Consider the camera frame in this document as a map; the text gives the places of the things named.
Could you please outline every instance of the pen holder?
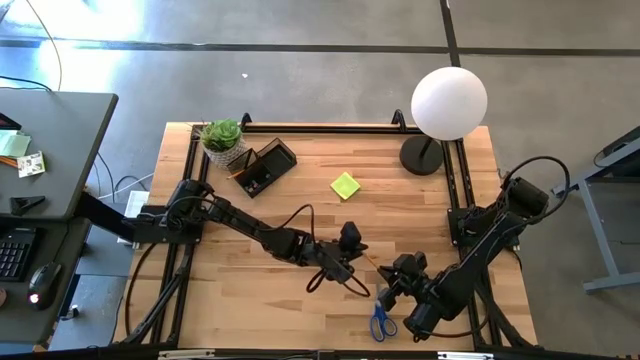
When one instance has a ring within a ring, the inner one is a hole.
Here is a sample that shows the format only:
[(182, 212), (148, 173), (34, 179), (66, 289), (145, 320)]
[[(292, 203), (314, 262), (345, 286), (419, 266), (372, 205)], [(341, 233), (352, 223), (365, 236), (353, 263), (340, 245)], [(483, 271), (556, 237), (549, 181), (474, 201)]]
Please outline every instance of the pen holder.
[(276, 138), (257, 153), (249, 149), (227, 166), (236, 182), (254, 198), (297, 164), (296, 155)]

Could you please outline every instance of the succulent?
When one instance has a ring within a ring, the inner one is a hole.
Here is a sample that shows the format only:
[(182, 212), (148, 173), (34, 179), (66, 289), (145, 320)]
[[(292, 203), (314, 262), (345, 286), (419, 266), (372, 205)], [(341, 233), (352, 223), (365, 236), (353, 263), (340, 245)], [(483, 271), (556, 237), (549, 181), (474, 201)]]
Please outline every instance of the succulent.
[(200, 131), (202, 145), (215, 152), (231, 149), (242, 136), (238, 123), (231, 119), (216, 120)]

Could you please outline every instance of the white globe lamp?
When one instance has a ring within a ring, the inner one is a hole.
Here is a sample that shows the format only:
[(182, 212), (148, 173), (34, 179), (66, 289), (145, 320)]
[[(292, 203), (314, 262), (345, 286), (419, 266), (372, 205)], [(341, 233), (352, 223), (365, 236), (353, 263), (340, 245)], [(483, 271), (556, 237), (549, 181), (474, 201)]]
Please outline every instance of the white globe lamp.
[(460, 139), (475, 129), (487, 112), (487, 91), (471, 71), (438, 69), (425, 76), (413, 92), (411, 114), (425, 135), (407, 139), (400, 162), (416, 175), (429, 175), (442, 165), (436, 140)]

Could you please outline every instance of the black keyboard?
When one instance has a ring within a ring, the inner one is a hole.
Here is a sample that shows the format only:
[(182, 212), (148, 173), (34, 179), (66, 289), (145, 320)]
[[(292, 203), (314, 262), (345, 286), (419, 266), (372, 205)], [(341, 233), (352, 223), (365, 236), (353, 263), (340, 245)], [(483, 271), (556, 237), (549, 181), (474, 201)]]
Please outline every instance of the black keyboard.
[(14, 228), (0, 235), (0, 281), (22, 281), (35, 253), (38, 229)]

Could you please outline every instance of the concrete floor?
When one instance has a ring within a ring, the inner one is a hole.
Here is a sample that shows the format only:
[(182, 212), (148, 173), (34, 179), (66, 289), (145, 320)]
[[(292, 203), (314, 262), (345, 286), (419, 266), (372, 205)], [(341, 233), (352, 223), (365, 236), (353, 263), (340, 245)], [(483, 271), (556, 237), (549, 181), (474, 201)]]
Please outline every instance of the concrete floor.
[[(41, 15), (54, 36), (65, 38), (446, 46), (437, 0), (33, 2), (43, 7)], [(634, 16), (640, 3), (633, 0), (449, 2), (461, 47), (640, 48), (640, 25)], [(42, 36), (32, 15), (16, 7), (19, 3), (0, 23), (0, 37)], [(125, 20), (118, 27), (113, 26), (116, 17)], [(409, 101), (417, 82), (450, 64), (448, 55), (438, 54), (65, 46), (61, 51), (63, 90), (120, 96), (101, 148), (116, 179), (153, 172), (167, 121), (238, 118), (248, 111), (255, 121), (387, 123), (396, 108), (410, 118)], [(549, 154), (577, 173), (604, 145), (640, 124), (638, 57), (462, 56), (461, 63), (487, 87), (484, 123), (490, 127), (501, 171)], [(0, 48), (0, 69), (48, 84), (57, 81), (48, 44)], [(532, 166), (521, 175), (550, 188), (560, 180), (560, 172), (551, 166)], [(106, 173), (101, 169), (100, 174), (104, 193)], [(606, 272), (578, 195), (553, 217), (529, 227), (521, 239), (524, 278), (541, 345), (606, 355), (640, 352), (640, 286), (591, 296), (582, 291), (584, 280)]]

